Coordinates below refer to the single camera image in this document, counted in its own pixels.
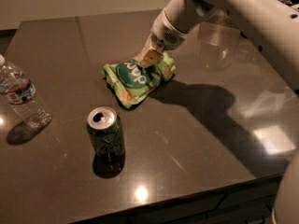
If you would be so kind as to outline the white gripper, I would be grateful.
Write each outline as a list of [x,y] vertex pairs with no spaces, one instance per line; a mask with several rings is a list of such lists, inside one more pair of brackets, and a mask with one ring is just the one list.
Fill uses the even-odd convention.
[[154,21],[143,49],[135,56],[137,65],[148,68],[159,63],[164,50],[178,48],[195,26],[217,10],[204,0],[171,0]]

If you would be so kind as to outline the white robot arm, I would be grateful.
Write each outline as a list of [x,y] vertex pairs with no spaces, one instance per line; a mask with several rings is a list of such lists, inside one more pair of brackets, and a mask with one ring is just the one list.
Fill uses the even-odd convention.
[[171,0],[156,18],[138,64],[148,67],[178,48],[216,10],[227,13],[292,89],[299,86],[298,12],[278,0]]

